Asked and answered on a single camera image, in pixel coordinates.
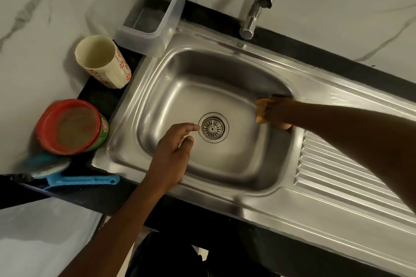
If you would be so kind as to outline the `cream mug with red flowers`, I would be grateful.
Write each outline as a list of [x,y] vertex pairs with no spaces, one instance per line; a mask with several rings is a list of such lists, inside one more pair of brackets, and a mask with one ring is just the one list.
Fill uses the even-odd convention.
[[92,35],[81,40],[75,49],[76,62],[92,77],[110,89],[124,88],[132,71],[112,39]]

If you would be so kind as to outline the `green tub with red lid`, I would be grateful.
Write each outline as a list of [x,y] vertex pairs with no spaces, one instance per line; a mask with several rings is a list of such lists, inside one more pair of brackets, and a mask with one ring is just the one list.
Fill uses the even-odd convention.
[[47,107],[34,132],[47,152],[72,156],[99,148],[107,139],[109,124],[90,103],[68,99]]

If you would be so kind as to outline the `person's right forearm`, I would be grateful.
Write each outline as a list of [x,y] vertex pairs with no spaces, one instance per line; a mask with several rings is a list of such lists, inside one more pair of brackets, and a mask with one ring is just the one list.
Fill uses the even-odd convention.
[[369,169],[416,213],[416,122],[380,112],[293,101],[286,122]]

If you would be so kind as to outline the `blue dish brush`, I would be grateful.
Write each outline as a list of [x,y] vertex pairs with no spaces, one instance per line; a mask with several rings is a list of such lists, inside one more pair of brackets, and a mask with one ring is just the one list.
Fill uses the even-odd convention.
[[34,180],[45,180],[47,185],[43,190],[70,185],[117,185],[121,180],[119,175],[65,176],[63,172],[69,168],[70,163],[68,156],[43,152],[21,162],[17,172]]

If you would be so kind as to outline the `clear plastic container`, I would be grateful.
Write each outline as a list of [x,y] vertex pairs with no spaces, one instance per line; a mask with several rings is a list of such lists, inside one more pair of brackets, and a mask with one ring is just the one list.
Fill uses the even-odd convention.
[[158,58],[175,33],[184,6],[185,0],[94,0],[85,17],[91,33]]

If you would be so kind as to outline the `person's left forearm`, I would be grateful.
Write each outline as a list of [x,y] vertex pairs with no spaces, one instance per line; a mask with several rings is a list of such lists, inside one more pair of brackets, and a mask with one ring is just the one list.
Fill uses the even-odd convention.
[[58,277],[117,277],[145,220],[170,187],[165,176],[148,172],[120,210]]

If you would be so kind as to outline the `orange sponge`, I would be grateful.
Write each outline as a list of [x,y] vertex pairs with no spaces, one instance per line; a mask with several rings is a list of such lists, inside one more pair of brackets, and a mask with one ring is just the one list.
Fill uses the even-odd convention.
[[257,124],[270,124],[276,128],[276,122],[271,122],[267,120],[267,112],[270,109],[271,105],[275,103],[281,103],[283,101],[292,101],[292,97],[286,97],[282,95],[271,95],[268,98],[261,98],[255,102],[256,105],[256,119]]

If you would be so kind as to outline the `round metal drain strainer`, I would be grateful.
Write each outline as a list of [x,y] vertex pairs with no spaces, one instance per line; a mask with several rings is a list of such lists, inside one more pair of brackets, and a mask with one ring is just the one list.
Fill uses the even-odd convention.
[[200,126],[199,135],[208,143],[223,142],[230,131],[227,119],[220,113],[210,112],[203,115],[198,125]]

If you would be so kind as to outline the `stainless steel sink with drainboard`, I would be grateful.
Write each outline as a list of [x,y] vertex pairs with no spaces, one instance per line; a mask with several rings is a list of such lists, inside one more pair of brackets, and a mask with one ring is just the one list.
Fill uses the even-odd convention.
[[327,71],[180,23],[160,58],[146,57],[110,120],[91,166],[143,180],[171,125],[217,112],[230,131],[194,146],[170,194],[350,258],[416,277],[416,215],[380,179],[316,134],[257,124],[271,94],[416,121],[416,104]]

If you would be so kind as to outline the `person's left hand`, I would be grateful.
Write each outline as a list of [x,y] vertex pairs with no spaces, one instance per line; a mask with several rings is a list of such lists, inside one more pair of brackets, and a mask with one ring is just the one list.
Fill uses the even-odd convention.
[[149,188],[164,195],[183,178],[190,159],[191,150],[178,150],[181,137],[200,130],[194,123],[172,125],[157,144],[155,153],[146,173]]

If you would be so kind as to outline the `person's right hand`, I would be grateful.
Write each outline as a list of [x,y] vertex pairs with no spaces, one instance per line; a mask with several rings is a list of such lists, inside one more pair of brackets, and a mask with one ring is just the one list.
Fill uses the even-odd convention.
[[271,105],[267,112],[267,120],[271,122],[285,122],[296,127],[304,126],[304,103],[292,100]]

